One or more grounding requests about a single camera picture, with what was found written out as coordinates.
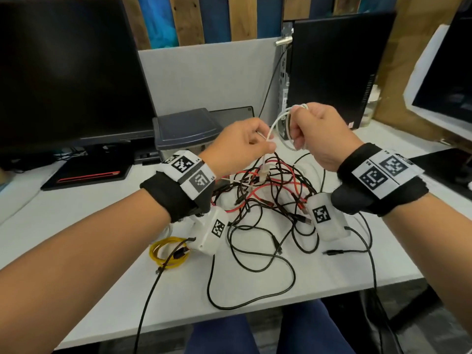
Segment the jeans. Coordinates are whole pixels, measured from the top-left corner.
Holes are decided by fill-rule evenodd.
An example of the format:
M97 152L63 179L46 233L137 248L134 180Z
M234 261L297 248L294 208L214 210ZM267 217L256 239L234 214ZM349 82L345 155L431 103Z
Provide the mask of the jeans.
M320 300L283 307L277 354L355 354ZM185 354L259 354L245 315L196 323Z

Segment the person's right hand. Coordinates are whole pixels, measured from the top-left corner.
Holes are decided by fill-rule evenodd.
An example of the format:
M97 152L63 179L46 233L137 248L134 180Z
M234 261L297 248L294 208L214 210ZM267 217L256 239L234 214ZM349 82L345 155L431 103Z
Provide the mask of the person's right hand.
M328 171L337 171L341 163L363 142L346 125L332 106L308 103L292 108L290 136L296 149L306 148Z

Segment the yellow cable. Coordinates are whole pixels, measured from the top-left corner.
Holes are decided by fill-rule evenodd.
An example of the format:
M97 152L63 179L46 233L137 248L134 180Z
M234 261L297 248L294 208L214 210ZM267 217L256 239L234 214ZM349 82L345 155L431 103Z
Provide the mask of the yellow cable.
M149 248L149 257L151 257L152 260L154 262L156 262L159 267L162 267L162 265L167 260L167 258L158 257L159 250L161 250L162 247L164 247L166 244L179 244L183 240L185 240L185 238L171 236L171 237L165 238L163 240L157 241L157 242L153 243L150 246L150 248ZM187 259L189 253L190 253L190 251L185 252L185 254L182 257L180 257L179 259L171 258L169 263L167 264L166 268L176 268L176 267L180 266L182 263L185 262L185 260Z

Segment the brown wooden panel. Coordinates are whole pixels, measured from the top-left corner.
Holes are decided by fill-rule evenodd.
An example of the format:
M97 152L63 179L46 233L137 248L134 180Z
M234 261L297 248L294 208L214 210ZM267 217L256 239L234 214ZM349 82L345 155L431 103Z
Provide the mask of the brown wooden panel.
M284 0L284 20L302 20L310 17L311 0Z
M123 0L128 22L133 31L134 41L138 49L150 49L150 41L145 20L138 0Z
M374 118L423 139L441 139L472 152L471 143L408 110L403 92L415 64L440 24L449 24L461 0L398 0L377 84L381 100Z
M228 0L231 40L257 38L257 0Z
M202 15L198 0L170 0L180 46L205 43Z
M356 14L361 0L335 0L333 15Z

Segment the white desk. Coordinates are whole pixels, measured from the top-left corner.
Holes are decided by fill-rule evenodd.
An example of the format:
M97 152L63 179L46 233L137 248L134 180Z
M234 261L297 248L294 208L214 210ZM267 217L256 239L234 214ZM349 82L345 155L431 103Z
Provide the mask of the white desk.
M366 142L382 148L393 148L406 157L427 154L445 146L420 140L373 122L356 133ZM279 146L278 154L292 164L302 153L294 153ZM301 163L313 161L304 158ZM32 197L41 183L54 172L57 165L19 175L0 193L0 222L14 213ZM29 204L0 227L0 268L85 216L116 202L138 189L139 184L154 173L154 166L133 166L126 180L39 193ZM471 203L427 179L433 194L472 219ZM334 173L327 173L325 189L333 190L338 184ZM350 226L361 234L366 232L355 219L348 216ZM373 248L379 285L387 285L420 278L416 266L400 247L384 223L374 215L366 215L373 232ZM266 211L259 226L267 227L280 240L290 224L280 215ZM174 235L187 237L185 224L178 224ZM301 238L306 248L314 244L312 238ZM235 245L254 251L272 251L270 238L259 231L236 232ZM235 311L219 311L206 297L206 286L211 257L192 253L179 268L165 272L149 303L143 332L223 317L264 308L300 302L329 295L372 287L372 271L366 254L344 254L329 257L322 252L331 248L359 248L363 245L356 236L334 243L321 243L311 255L301 253L288 237L283 244L283 256L296 271L295 286L284 295L261 300ZM267 263L268 258L240 255L252 267ZM113 339L136 333L140 315L150 287L155 280L156 265L145 251L110 291L85 318L68 334L60 348ZM213 300L224 306L245 302L251 298L278 292L286 288L292 275L285 263L275 260L260 274L240 268L234 261L228 245L221 246L216 255L215 273L211 285Z

